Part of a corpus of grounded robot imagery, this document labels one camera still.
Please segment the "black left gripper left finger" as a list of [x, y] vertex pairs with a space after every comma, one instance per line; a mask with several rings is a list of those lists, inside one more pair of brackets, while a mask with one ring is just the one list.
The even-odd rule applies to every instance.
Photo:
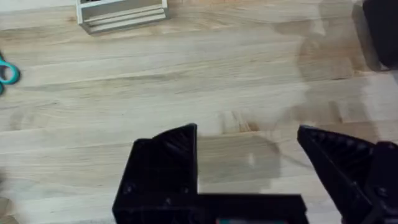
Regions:
[[172, 196], [196, 195], [197, 125], [134, 141], [112, 206], [115, 218], [192, 218]]

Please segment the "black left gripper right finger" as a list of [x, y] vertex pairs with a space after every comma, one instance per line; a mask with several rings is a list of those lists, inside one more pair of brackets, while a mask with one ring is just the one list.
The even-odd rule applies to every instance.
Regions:
[[297, 141], [346, 224], [397, 223], [397, 145], [301, 125]]

